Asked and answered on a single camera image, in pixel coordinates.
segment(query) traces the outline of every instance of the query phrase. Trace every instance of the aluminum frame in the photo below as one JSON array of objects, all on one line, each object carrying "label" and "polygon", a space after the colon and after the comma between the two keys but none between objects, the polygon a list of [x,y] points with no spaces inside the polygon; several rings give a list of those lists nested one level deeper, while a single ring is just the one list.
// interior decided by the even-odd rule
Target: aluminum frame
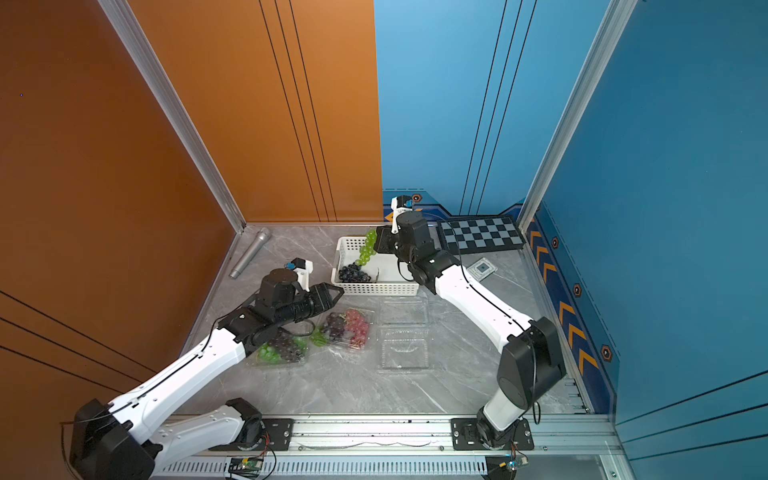
[{"label": "aluminum frame", "polygon": [[611,0],[605,12],[598,33],[594,37],[589,53],[587,53],[587,58],[581,66],[568,103],[565,105],[563,115],[554,130],[544,158],[541,159],[541,165],[539,165],[536,176],[531,183],[528,195],[525,196],[523,208],[518,216],[518,227],[524,235],[528,231],[528,225],[531,223],[541,199],[544,198],[549,183],[558,169],[560,160],[562,160],[563,154],[571,142],[581,116],[587,109],[587,104],[589,104],[594,89],[603,76],[605,66],[611,59],[636,4],[637,0]]},{"label": "aluminum frame", "polygon": [[200,133],[195,128],[187,109],[184,108],[127,0],[98,0],[98,2],[232,228],[242,233],[246,224],[245,217],[240,212],[227,183],[221,177],[214,159],[210,156]]}]

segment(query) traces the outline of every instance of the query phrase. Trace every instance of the black and white checkerboard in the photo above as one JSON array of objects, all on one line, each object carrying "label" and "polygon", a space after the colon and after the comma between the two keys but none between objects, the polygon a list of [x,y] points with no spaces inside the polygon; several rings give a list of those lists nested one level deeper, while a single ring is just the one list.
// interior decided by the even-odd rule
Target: black and white checkerboard
[{"label": "black and white checkerboard", "polygon": [[442,247],[454,255],[517,250],[525,244],[508,215],[453,217],[438,223],[437,233]]}]

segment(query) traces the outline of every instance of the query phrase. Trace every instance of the cable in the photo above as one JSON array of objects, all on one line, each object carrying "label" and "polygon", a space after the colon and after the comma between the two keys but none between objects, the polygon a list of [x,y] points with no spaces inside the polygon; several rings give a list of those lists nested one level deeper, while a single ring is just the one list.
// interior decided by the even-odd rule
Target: cable
[{"label": "cable", "polygon": [[110,412],[110,413],[107,413],[107,414],[105,414],[105,415],[100,415],[100,416],[98,416],[98,417],[94,417],[94,418],[92,418],[92,419],[85,419],[85,420],[72,420],[72,421],[70,421],[70,422],[59,422],[59,425],[74,425],[75,423],[88,423],[88,422],[93,422],[94,420],[101,420],[101,419],[106,419],[107,417],[111,417],[111,416],[113,416],[115,413],[117,413],[117,412],[120,412],[121,410],[125,410],[125,409],[126,409],[126,408],[128,408],[129,406],[131,406],[131,404],[130,404],[130,403],[126,403],[125,405],[123,405],[123,406],[122,406],[122,407],[120,407],[119,409],[115,410],[114,412]]},{"label": "cable", "polygon": [[519,329],[520,329],[522,332],[524,332],[524,331],[525,331],[525,329],[523,328],[523,325],[520,325],[520,322],[518,322],[517,320],[513,319],[511,316],[509,316],[509,314],[508,314],[508,313],[506,313],[504,310],[502,310],[501,308],[499,308],[499,307],[498,307],[498,306],[497,306],[495,303],[493,303],[491,300],[488,300],[487,298],[485,298],[485,295],[483,295],[482,293],[480,293],[479,291],[477,291],[477,289],[476,289],[476,288],[474,288],[474,287],[472,286],[472,284],[469,282],[469,279],[467,278],[467,273],[464,271],[464,260],[462,260],[462,251],[461,251],[461,249],[459,249],[459,250],[458,250],[458,265],[459,265],[459,266],[462,268],[462,275],[464,276],[464,281],[467,283],[467,285],[469,285],[469,288],[473,289],[473,290],[475,291],[475,293],[477,293],[479,296],[481,296],[481,297],[482,297],[482,299],[483,299],[483,300],[485,300],[486,302],[488,302],[488,303],[490,303],[491,305],[493,305],[494,307],[496,307],[496,309],[497,309],[499,312],[503,313],[503,314],[504,314],[504,316],[506,316],[508,319],[510,319],[511,321],[515,322],[515,325],[517,325],[517,326],[518,326],[518,328],[519,328]]},{"label": "cable", "polygon": [[536,404],[538,402],[536,401],[536,348],[534,348],[533,345],[533,333],[528,336],[526,339],[528,341],[528,347],[531,349],[531,356],[533,357],[533,383],[531,384],[531,398],[534,400],[533,405],[531,405],[531,410],[533,412],[533,423],[536,425],[541,422],[541,405],[538,406],[538,420],[536,419]]},{"label": "cable", "polygon": [[306,320],[302,320],[300,323],[302,322],[307,322],[308,324],[312,325],[312,329],[310,330],[310,332],[309,333],[290,333],[292,336],[310,336],[313,333],[315,333],[315,329],[317,328],[317,325],[315,325],[315,323],[312,320],[306,319]]},{"label": "cable", "polygon": [[269,474],[267,474],[267,476],[264,477],[262,480],[267,480],[275,472],[275,468],[277,468],[277,455],[275,454],[275,451],[272,450],[272,447],[270,447],[269,445],[267,445],[266,447],[270,450],[270,452],[272,452],[272,456],[275,458],[275,462],[272,464],[272,471]]},{"label": "cable", "polygon": [[352,447],[358,447],[358,446],[361,446],[361,445],[371,445],[371,444],[373,444],[373,445],[380,445],[382,447],[391,447],[391,446],[394,446],[394,445],[402,445],[404,447],[412,447],[414,449],[417,449],[417,448],[420,448],[420,447],[430,446],[432,443],[433,442],[427,442],[427,443],[425,443],[423,445],[408,445],[407,443],[402,443],[402,442],[394,442],[394,443],[360,442],[360,443],[354,443],[352,445],[341,445],[341,446],[335,446],[335,447],[314,447],[314,446],[311,446],[311,445],[302,445],[302,444],[299,444],[299,446],[304,448],[304,449],[308,449],[308,450],[344,450],[344,449],[350,449]]},{"label": "cable", "polygon": [[400,263],[402,263],[402,261],[400,259],[397,259],[397,273],[399,273],[400,276],[402,277],[402,279],[405,280],[406,282],[412,282],[413,281],[413,275],[411,275],[411,279],[408,280],[406,278],[406,276],[402,274],[402,270],[400,270]]},{"label": "cable", "polygon": [[69,462],[67,462],[67,451],[64,448],[64,424],[61,425],[61,458],[64,460],[64,467],[67,468],[67,473],[69,476],[74,478],[74,480],[78,480],[78,477],[72,472],[72,468],[69,466]]}]

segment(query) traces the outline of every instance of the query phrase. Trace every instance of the gray marble surface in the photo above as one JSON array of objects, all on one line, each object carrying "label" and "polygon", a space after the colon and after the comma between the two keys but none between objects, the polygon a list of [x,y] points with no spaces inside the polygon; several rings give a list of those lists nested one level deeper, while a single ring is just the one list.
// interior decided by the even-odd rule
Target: gray marble surface
[{"label": "gray marble surface", "polygon": [[[219,285],[210,308],[195,326],[188,343],[203,339],[211,322],[239,305],[259,288],[261,279],[294,257],[314,262],[310,284],[329,282],[336,242],[341,236],[364,235],[368,227],[269,226],[272,238],[250,265],[233,280]],[[237,244],[231,266],[240,258],[260,229],[249,225]],[[464,255],[466,265],[487,257],[498,271],[483,280],[499,298],[517,310],[539,318],[541,312],[531,293],[518,251]],[[383,372],[378,368],[379,345],[374,326],[372,340],[363,351],[311,346],[299,366],[258,366],[254,356],[228,369],[203,387],[178,411],[201,414],[229,399],[243,397],[266,414],[298,413],[451,413],[475,414],[498,388],[499,354],[490,340],[464,314],[424,287],[419,297],[429,311],[429,361],[424,372]],[[379,310],[390,297],[344,296],[339,303]],[[544,413],[572,413],[573,391],[566,381],[558,383],[540,400]]]}]

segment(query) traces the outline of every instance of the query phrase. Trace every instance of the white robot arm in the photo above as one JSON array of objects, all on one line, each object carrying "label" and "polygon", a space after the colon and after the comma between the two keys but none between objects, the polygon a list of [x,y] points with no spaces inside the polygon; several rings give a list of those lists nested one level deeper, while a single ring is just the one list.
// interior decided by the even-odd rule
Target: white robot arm
[{"label": "white robot arm", "polygon": [[107,405],[92,400],[74,418],[69,463],[84,480],[145,480],[181,458],[232,442],[257,444],[260,412],[243,399],[182,422],[169,415],[224,370],[255,352],[283,325],[336,305],[344,290],[309,287],[312,262],[294,259],[262,279],[243,304],[214,321],[188,353]]},{"label": "white robot arm", "polygon": [[[557,330],[533,320],[483,287],[448,252],[435,248],[410,197],[393,199],[395,227],[379,227],[376,251],[394,253],[416,282],[456,305],[493,342],[502,358],[499,389],[478,412],[477,434],[491,449],[508,449],[522,414],[565,374]],[[84,480],[146,480],[172,462],[216,445],[256,445],[261,414],[242,399],[212,412],[164,424],[209,381],[242,361],[277,330],[327,311],[343,289],[307,288],[312,263],[295,259],[262,280],[259,292],[227,314],[190,352],[106,406],[97,400],[75,416],[69,462]]]},{"label": "white robot arm", "polygon": [[478,412],[478,435],[492,449],[508,446],[518,419],[565,375],[557,327],[513,309],[470,275],[445,250],[435,248],[429,225],[412,198],[392,199],[397,228],[377,229],[376,251],[394,253],[413,279],[457,306],[502,355],[499,390]]}]

